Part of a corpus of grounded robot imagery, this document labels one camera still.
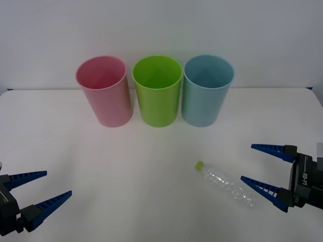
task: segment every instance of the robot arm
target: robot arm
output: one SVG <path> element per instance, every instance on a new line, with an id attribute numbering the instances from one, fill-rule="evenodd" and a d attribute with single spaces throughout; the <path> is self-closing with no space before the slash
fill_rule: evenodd
<path id="1" fill-rule="evenodd" d="M 10 191 L 45 175 L 47 175 L 47 171 L 0 175 L 1 236 L 5 236 L 13 231 L 21 233 L 24 228 L 28 232 L 35 230 L 50 214 L 71 197 L 72 191 L 69 191 L 42 203 L 30 205 L 20 210 L 17 200 L 11 195 Z"/>
<path id="2" fill-rule="evenodd" d="M 289 188 L 277 188 L 242 176 L 244 183 L 284 212 L 288 212 L 288 207 L 302 208 L 305 203 L 323 209 L 322 157 L 315 162 L 311 156 L 297 153 L 297 147 L 292 145 L 253 144 L 251 148 L 292 163 Z"/>

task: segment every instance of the plastic cup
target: plastic cup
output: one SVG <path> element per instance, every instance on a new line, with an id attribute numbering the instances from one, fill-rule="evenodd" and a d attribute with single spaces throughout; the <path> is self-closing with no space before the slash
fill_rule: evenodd
<path id="1" fill-rule="evenodd" d="M 177 116 L 183 68 L 170 57 L 154 55 L 140 60 L 132 70 L 142 119 L 165 127 Z"/>
<path id="2" fill-rule="evenodd" d="M 132 116 L 125 63 L 114 56 L 98 56 L 84 62 L 76 80 L 89 101 L 97 120 L 118 127 Z"/>
<path id="3" fill-rule="evenodd" d="M 199 55 L 190 59 L 184 67 L 184 120 L 197 127 L 213 124 L 233 79 L 233 67 L 220 57 Z"/>

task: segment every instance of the clear plastic bottle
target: clear plastic bottle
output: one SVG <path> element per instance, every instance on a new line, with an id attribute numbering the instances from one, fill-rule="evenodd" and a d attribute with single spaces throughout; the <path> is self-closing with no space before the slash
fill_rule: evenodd
<path id="1" fill-rule="evenodd" d="M 204 179 L 219 190 L 224 190 L 233 200 L 249 208 L 253 208 L 255 204 L 254 193 L 247 189 L 243 189 L 234 184 L 233 179 L 214 165 L 204 164 L 199 161 L 195 165 L 195 169 L 200 172 Z"/>

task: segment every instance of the green cup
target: green cup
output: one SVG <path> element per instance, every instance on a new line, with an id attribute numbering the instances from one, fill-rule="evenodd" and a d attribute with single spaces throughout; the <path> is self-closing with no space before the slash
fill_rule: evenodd
<path id="1" fill-rule="evenodd" d="M 165 127 L 177 116 L 183 68 L 168 56 L 140 60 L 132 70 L 142 119 L 150 126 Z"/>

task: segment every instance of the white tabletop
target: white tabletop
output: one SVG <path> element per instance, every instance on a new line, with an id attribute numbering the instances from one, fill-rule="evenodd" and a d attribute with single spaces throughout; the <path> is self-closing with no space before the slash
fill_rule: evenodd
<path id="1" fill-rule="evenodd" d="M 263 197 L 253 210 L 200 183 L 197 161 L 288 187 L 291 164 L 250 148 L 296 145 L 316 160 L 323 108 L 305 88 L 230 89 L 218 120 L 196 128 L 179 114 L 165 128 L 134 115 L 106 128 L 80 90 L 9 91 L 0 97 L 2 174 L 47 170 L 12 190 L 20 208 L 68 190 L 72 197 L 34 232 L 1 241 L 321 241 L 323 210 L 286 214 Z"/>

